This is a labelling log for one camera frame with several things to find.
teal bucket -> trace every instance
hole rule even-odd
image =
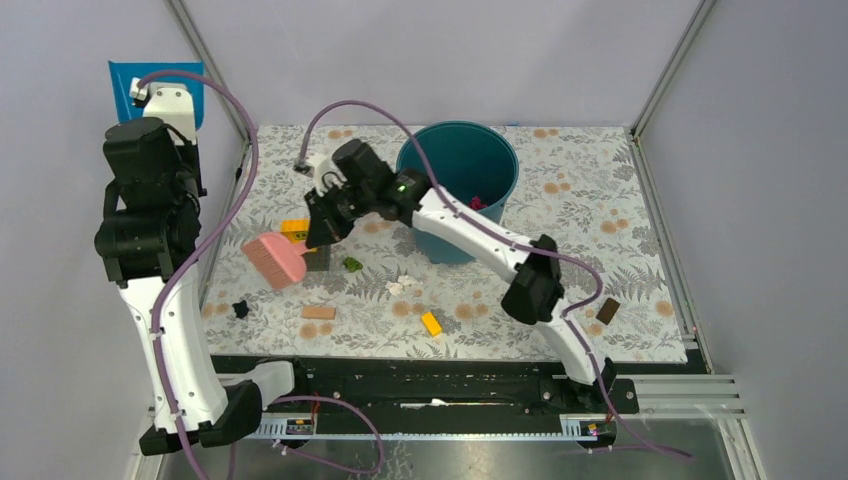
[[[461,121],[430,125],[419,130],[415,138],[427,154],[439,184],[466,205],[480,197],[488,206],[477,213],[500,223],[506,200],[518,181],[518,157],[509,142],[488,127]],[[397,171],[404,168],[425,172],[421,157],[409,140],[398,154]],[[417,229],[412,229],[412,233],[415,245],[432,263],[459,265],[474,260],[435,235]]]

metal floor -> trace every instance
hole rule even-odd
[[[654,452],[613,452],[587,455],[582,447],[567,442],[387,442],[383,471],[359,477],[294,456],[283,457],[270,442],[239,443],[235,478],[279,480],[281,478],[342,480],[550,480],[556,478],[598,479],[732,479],[721,436],[708,420],[653,420],[632,424],[655,442],[682,448],[696,455],[693,464],[671,460]],[[617,445],[634,444],[620,433]],[[374,445],[363,441],[313,441],[303,447],[312,454],[336,462],[367,468],[376,457]],[[225,478],[229,447],[195,449],[210,478]],[[182,453],[170,455],[160,471],[160,480],[194,478]]]

fern pattern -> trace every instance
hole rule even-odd
[[[520,160],[501,223],[531,238],[551,236],[560,252],[588,263],[604,280],[601,299],[575,312],[590,339],[616,361],[684,361],[660,245],[624,130],[494,129]],[[329,271],[309,272],[295,285],[270,290],[240,248],[259,233],[276,231],[284,219],[308,216],[303,195],[311,184],[291,170],[303,131],[259,131],[259,175],[225,232],[203,306],[212,353],[555,360],[533,327],[503,312],[506,285],[490,269],[479,262],[430,264],[409,228],[376,215],[358,220],[348,238],[331,247]],[[406,140],[393,126],[322,126],[313,132],[310,152],[331,154],[351,138],[371,143],[390,165]],[[346,257],[364,268],[348,272]],[[420,283],[393,296],[386,283],[401,275]],[[561,281],[573,301],[596,287],[591,275],[565,263]],[[594,320],[606,297],[622,304],[609,326]],[[251,311],[237,319],[231,304],[241,300]],[[336,319],[303,319],[305,305],[334,306]],[[422,326],[423,312],[441,324],[437,337]]]

brown block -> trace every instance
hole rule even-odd
[[[615,312],[618,311],[618,307],[621,304],[616,302],[615,300],[608,298],[601,309],[598,311],[598,314],[595,315],[595,318],[598,319],[604,325],[609,325],[609,322],[612,321],[612,316],[615,315]]]
[[[335,307],[303,307],[300,313],[303,318],[312,318],[315,320],[333,320],[336,318]]]

yellow block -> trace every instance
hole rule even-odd
[[[427,327],[430,335],[435,337],[442,333],[442,326],[439,325],[438,320],[436,320],[436,317],[434,317],[432,313],[427,312],[424,315],[421,315],[421,322],[423,322],[424,326]]]
[[[283,220],[282,225],[280,225],[280,233],[293,244],[301,243],[306,240],[306,235],[309,233],[309,219]],[[309,251],[315,252],[317,249],[313,248]]]

